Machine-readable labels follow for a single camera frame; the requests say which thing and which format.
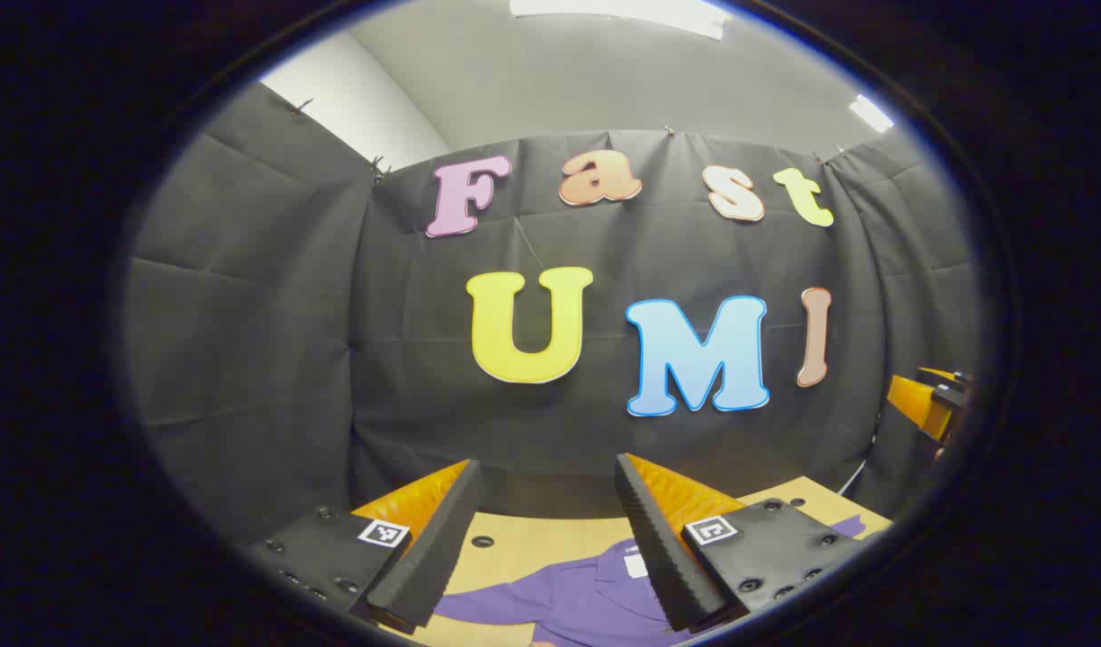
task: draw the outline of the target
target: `hole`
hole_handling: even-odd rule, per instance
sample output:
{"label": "hole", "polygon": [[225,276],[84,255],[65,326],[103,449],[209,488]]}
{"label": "hole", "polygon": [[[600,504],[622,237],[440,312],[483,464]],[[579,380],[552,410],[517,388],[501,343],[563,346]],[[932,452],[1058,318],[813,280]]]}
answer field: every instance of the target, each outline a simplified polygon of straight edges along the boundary
{"label": "hole", "polygon": [[360,593],[361,591],[361,589],[357,584],[355,584],[355,582],[349,581],[349,579],[346,578],[336,578],[335,585],[337,585],[338,589],[345,591],[346,593]]}

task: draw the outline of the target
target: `cardboard surface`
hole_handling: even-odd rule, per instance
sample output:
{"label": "cardboard surface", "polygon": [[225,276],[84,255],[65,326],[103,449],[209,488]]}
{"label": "cardboard surface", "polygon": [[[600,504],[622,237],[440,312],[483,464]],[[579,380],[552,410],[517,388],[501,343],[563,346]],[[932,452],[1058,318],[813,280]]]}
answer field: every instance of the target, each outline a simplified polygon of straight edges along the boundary
{"label": "cardboard surface", "polygon": [[[865,507],[830,492],[805,476],[798,476],[780,486],[764,489],[745,496],[740,503],[751,505],[766,498],[784,501],[805,500],[798,511],[814,519],[833,525],[861,516],[865,529],[855,539],[882,531],[890,520],[866,511]],[[475,537],[489,536],[493,546],[479,548],[471,544]],[[516,581],[538,569],[559,561],[584,560],[598,556],[611,545],[632,537],[624,517],[610,519],[532,519],[488,515],[480,512],[467,529],[458,566],[447,585],[447,593],[464,593],[488,585]],[[386,629],[397,634],[393,629]],[[432,615],[428,626],[418,627],[407,638],[430,647],[526,647],[534,634],[534,623],[517,625],[484,625],[453,621]]]}

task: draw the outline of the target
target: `black curtain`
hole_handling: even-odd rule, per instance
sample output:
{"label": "black curtain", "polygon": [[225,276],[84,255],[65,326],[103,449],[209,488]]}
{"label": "black curtain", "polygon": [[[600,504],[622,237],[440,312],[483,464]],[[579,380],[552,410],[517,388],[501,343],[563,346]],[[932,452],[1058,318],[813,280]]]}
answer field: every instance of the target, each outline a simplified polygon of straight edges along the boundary
{"label": "black curtain", "polygon": [[[731,495],[805,474],[892,515],[933,450],[883,406],[889,375],[981,371],[986,298],[953,187],[896,131],[821,164],[699,134],[596,131],[460,151],[373,184],[370,164],[263,86],[184,152],[140,217],[126,307],[137,414],[188,498],[237,541],[313,505],[355,505],[438,468],[483,463],[483,511],[620,516],[613,456],[630,451]],[[571,156],[613,149],[644,188],[571,208]],[[470,233],[426,238],[439,165],[504,154]],[[701,172],[748,173],[760,222],[711,208]],[[819,184],[835,223],[797,216],[777,171]],[[546,268],[595,272],[584,348],[547,385],[477,368],[467,279],[517,272],[517,348],[545,347]],[[829,373],[795,383],[806,287],[832,292]],[[674,299],[706,336],[723,299],[766,301],[760,409],[685,402],[634,418],[637,331],[625,307]],[[671,394],[678,396],[671,385]],[[879,423],[879,412],[882,421]]]}
{"label": "black curtain", "polygon": [[[918,368],[931,368],[977,374],[985,384],[999,296],[968,234],[977,216],[934,160],[893,129],[827,165],[853,200],[877,263],[887,374],[914,377]],[[865,468],[847,494],[892,517],[918,492],[936,451],[886,403]]]}
{"label": "black curtain", "polygon": [[[571,208],[558,197],[562,165],[596,149],[623,152],[642,193]],[[426,238],[439,165],[504,154],[470,233]],[[760,222],[727,220],[707,201],[702,168],[748,173],[765,205]],[[797,216],[773,180],[796,167],[818,182],[835,224]],[[547,385],[504,384],[472,358],[467,279],[517,272],[519,349],[545,348],[546,268],[582,266],[584,344],[574,371]],[[800,388],[806,287],[833,294],[829,375]],[[634,418],[639,339],[625,307],[674,299],[699,336],[722,300],[766,301],[760,409],[720,413],[685,403],[662,418]],[[534,136],[461,151],[394,172],[374,187],[355,274],[352,384],[358,497],[369,498],[468,456],[487,476],[484,511],[538,517],[620,516],[613,458],[630,451],[746,494],[806,474],[841,487],[870,446],[883,393],[883,298],[865,227],[835,173],[813,156],[698,134],[600,131]],[[677,390],[671,386],[671,393]]]}
{"label": "black curtain", "polygon": [[346,340],[370,185],[369,163],[254,85],[137,216],[124,311],[137,415],[231,540],[349,504]]}

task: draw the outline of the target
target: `letter m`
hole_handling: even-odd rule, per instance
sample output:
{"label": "letter m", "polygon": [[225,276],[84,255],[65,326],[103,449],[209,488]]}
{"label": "letter m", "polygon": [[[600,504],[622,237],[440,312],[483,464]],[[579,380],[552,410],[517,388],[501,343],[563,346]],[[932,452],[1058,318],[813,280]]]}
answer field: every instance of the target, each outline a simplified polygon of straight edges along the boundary
{"label": "letter m", "polygon": [[625,310],[642,343],[637,396],[629,402],[633,415],[668,415],[678,402],[666,393],[666,375],[674,376],[690,410],[706,404],[718,372],[722,388],[715,409],[756,409],[770,401],[762,385],[762,317],[765,303],[756,297],[730,297],[715,316],[706,342],[698,339],[676,303],[650,299]]}

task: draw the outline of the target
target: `white label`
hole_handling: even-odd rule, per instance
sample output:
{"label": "white label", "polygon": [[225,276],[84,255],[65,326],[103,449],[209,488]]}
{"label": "white label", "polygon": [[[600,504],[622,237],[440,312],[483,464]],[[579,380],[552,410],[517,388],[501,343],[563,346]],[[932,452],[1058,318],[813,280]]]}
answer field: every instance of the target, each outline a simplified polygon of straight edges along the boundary
{"label": "white label", "polygon": [[689,528],[690,534],[694,535],[694,539],[702,546],[711,544],[711,541],[718,541],[719,539],[727,539],[727,537],[738,534],[734,526],[728,524],[727,519],[722,519],[722,517],[710,517],[709,519],[686,524],[686,528]]}
{"label": "white label", "polygon": [[410,531],[410,528],[406,528],[406,526],[374,519],[370,522],[369,526],[366,526],[366,529],[358,536],[358,539],[367,541],[367,544],[394,548],[394,546],[397,546],[403,540],[403,537],[406,537],[407,531]]}
{"label": "white label", "polygon": [[637,579],[647,575],[647,572],[645,572],[645,561],[642,560],[642,556],[626,556],[623,557],[623,561],[625,561],[625,572],[629,573],[629,577]]}

